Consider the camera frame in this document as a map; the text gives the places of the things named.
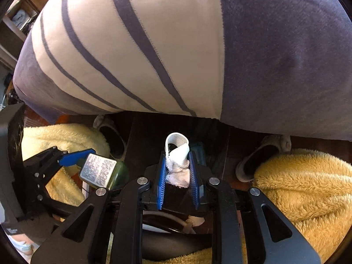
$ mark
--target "dark gray stripe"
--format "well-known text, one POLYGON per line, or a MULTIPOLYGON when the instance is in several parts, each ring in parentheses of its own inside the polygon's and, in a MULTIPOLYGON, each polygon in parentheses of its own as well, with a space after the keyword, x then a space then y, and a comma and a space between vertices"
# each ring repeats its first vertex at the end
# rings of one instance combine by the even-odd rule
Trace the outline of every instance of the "dark gray stripe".
POLYGON ((74 31, 70 17, 68 15, 68 0, 62 0, 62 21, 65 25, 66 32, 72 42, 72 44, 75 46, 75 48, 78 50, 78 52, 85 58, 85 60, 96 70, 101 72, 103 76, 107 80, 109 80, 113 85, 115 85, 118 89, 120 89, 124 94, 127 96, 131 97, 132 99, 136 100, 138 103, 140 103, 142 106, 144 106, 146 109, 156 112, 155 109, 150 107, 146 102, 144 102, 142 99, 140 99, 138 96, 134 95, 132 92, 130 92, 127 88, 125 88, 114 75, 110 71, 108 71, 105 66, 103 66, 99 61, 95 59, 94 56, 91 55, 91 53, 84 47, 84 45, 81 43, 79 40, 76 32, 74 31))
POLYGON ((33 50, 32 33, 23 45, 13 83, 24 101, 29 101, 29 106, 51 123, 58 117, 57 112, 83 115, 111 113, 62 91, 41 70, 33 50))
POLYGON ((52 61, 52 63, 57 67, 57 69, 63 74, 65 75, 67 78, 69 78, 71 81, 73 81, 74 84, 76 84, 79 88, 81 88, 82 90, 84 90, 86 93, 88 93, 90 96, 94 97, 95 99, 99 100, 100 102, 121 110, 121 108, 115 106, 114 104, 111 104, 110 102, 104 100, 103 98, 99 97, 98 95, 96 95, 95 93, 91 92, 88 88, 86 88, 83 84, 81 84, 76 78, 74 78, 72 75, 70 75, 66 70, 64 70, 64 68, 60 65, 60 63, 56 60, 56 58, 52 55, 49 47, 48 47, 48 43, 46 42, 46 38, 45 38, 45 32, 44 32, 44 23, 43 23, 43 13, 40 17, 40 29, 42 31, 42 43, 44 45, 45 48, 45 52, 46 54, 49 56, 50 60, 52 61))
POLYGON ((352 24, 338 0, 221 0, 221 121, 352 140, 352 24))
POLYGON ((160 61, 153 45, 151 44, 149 38, 145 34, 145 31, 140 24, 136 13, 133 10, 130 0, 114 0, 115 7, 119 16, 130 33, 133 40, 139 46, 140 50, 144 53, 146 58, 149 60, 150 64, 155 69, 156 73, 159 75, 159 78, 162 84, 165 86, 167 91, 172 95, 172 97, 177 101, 180 108, 189 112, 192 116, 196 116, 196 113, 189 109, 184 103, 181 95, 178 93, 175 88, 168 72, 166 71, 164 65, 160 61))

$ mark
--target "white cloth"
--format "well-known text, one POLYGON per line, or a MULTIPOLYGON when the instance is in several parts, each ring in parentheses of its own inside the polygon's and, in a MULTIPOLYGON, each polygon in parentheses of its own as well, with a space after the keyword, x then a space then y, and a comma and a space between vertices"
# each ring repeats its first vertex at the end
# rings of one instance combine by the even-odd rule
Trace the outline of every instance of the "white cloth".
POLYGON ((166 182, 180 188, 188 188, 190 182, 188 139, 180 133, 171 133, 165 141, 166 167, 168 174, 166 182), (177 146, 169 152, 169 144, 177 146))
POLYGON ((16 241, 10 235, 7 235, 12 245, 18 253, 28 262, 31 263, 33 253, 38 249, 39 245, 35 243, 28 244, 26 241, 16 241))

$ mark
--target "slipper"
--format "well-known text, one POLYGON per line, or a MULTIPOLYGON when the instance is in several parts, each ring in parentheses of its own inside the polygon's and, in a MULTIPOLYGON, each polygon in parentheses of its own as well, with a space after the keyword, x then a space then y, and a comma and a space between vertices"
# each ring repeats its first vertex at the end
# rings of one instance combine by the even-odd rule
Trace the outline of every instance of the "slipper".
POLYGON ((114 121, 106 115, 98 115, 93 123, 93 128, 98 129, 110 146, 110 157, 123 161, 126 155, 126 143, 121 138, 114 121))
POLYGON ((254 173, 263 162, 269 160, 276 154, 290 151, 290 136, 274 134, 266 136, 258 149, 238 163, 235 169, 237 179, 243 183, 253 181, 254 173))

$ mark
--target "blue gripper pad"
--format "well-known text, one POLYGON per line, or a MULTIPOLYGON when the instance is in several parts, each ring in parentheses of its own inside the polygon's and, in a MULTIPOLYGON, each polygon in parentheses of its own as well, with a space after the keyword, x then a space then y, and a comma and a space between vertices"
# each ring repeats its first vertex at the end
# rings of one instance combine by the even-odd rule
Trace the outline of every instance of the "blue gripper pad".
POLYGON ((166 178, 166 158, 163 157, 163 162, 161 163, 161 167, 159 172, 157 172, 157 177, 159 180, 157 181, 157 208, 161 209, 164 202, 164 194, 165 194, 165 178, 166 178))
POLYGON ((198 174, 196 165, 194 163, 193 154, 190 151, 188 153, 188 160, 189 160, 189 170, 191 171, 191 181, 190 181, 190 188, 191 188, 191 195, 193 204, 195 209, 199 209, 200 200, 199 200, 199 184, 198 184, 198 174))
POLYGON ((65 154, 59 160, 59 164, 65 167, 76 165, 79 159, 85 159, 86 157, 88 157, 89 154, 95 154, 95 150, 87 149, 79 152, 65 154))

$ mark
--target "white fabric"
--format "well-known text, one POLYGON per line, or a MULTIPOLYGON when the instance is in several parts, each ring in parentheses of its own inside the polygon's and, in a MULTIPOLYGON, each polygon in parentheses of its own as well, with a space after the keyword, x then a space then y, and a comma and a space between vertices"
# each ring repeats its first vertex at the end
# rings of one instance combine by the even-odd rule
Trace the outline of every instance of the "white fabric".
POLYGON ((38 249, 39 245, 34 242, 28 244, 26 241, 16 241, 10 235, 7 235, 12 245, 16 248, 18 253, 28 262, 31 263, 33 253, 38 249))
POLYGON ((188 188, 190 181, 188 139, 180 133, 171 133, 165 141, 166 167, 168 174, 166 182, 180 188, 188 188), (169 152, 169 144, 177 146, 169 152))
MULTIPOLYGON (((68 0, 68 11, 73 29, 79 35, 84 47, 124 87, 156 111, 168 114, 182 113, 175 99, 162 84, 153 66, 131 38, 130 33, 116 11, 113 0, 68 0), (84 5, 84 8, 89 9, 89 11, 81 11, 77 8, 77 5, 84 5), (100 33, 106 34, 92 35, 92 30, 98 30, 100 33)), ((86 68, 86 66, 89 67, 90 65, 83 63, 82 66, 86 68)), ((90 72, 96 79, 100 79, 99 75, 97 75, 99 73, 90 72)), ((89 82, 87 73, 83 71, 80 75, 77 75, 77 79, 82 82, 89 82)), ((113 102, 111 102, 120 108, 126 109, 126 104, 122 100, 122 102, 117 100, 112 99, 113 102)))
MULTIPOLYGON (((187 107, 194 110, 198 117, 219 119, 222 109, 225 62, 221 0, 130 0, 130 2, 187 107)), ((106 17, 99 20, 100 24, 102 20, 105 21, 106 17)), ((92 39, 90 22, 86 23, 83 19, 82 23, 90 29, 86 33, 89 39, 92 39)), ((97 41, 102 38, 100 35, 96 37, 97 41)), ((113 39, 111 43, 116 48, 116 40, 113 39)), ((126 43, 123 43, 121 49, 117 51, 111 51, 113 47, 108 47, 112 52, 113 60, 116 60, 114 56, 119 52, 121 55, 126 55, 125 45, 126 43)), ((101 51, 96 44, 93 44, 93 47, 101 51)), ((131 76, 134 78, 128 75, 128 79, 135 82, 138 80, 135 77, 137 73, 135 71, 132 73, 131 76)))

